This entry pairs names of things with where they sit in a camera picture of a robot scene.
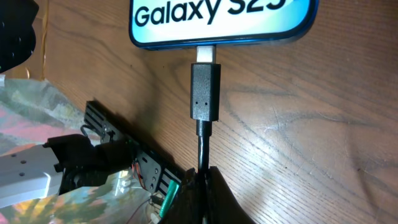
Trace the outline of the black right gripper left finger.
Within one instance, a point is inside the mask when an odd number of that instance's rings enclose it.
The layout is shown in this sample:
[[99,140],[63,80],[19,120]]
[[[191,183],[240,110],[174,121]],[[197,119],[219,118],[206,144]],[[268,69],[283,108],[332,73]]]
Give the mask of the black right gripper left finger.
[[200,224],[202,209],[200,185],[195,169],[186,171],[180,190],[160,224]]

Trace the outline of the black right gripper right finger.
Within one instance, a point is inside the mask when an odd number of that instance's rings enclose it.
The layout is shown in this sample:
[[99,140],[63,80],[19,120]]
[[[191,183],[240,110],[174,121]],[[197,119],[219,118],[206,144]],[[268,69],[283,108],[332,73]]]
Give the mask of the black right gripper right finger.
[[214,224],[255,224],[243,210],[220,170],[211,166],[206,174],[208,221]]

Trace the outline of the blue Galaxy smartphone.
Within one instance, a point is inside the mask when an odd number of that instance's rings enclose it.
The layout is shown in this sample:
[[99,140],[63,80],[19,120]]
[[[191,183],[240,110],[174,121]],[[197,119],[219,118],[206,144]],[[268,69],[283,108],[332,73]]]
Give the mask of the blue Galaxy smartphone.
[[141,49],[288,42],[314,23],[319,0],[135,0],[129,37]]

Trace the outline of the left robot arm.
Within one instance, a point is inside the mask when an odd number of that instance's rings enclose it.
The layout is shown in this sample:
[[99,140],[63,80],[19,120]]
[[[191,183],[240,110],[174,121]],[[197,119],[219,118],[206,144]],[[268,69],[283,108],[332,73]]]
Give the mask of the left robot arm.
[[[39,5],[1,0],[1,71],[25,62],[34,52],[33,22]],[[134,153],[127,140],[91,144],[81,134],[50,138],[45,144],[1,157],[1,206],[99,187],[109,175],[127,169]]]

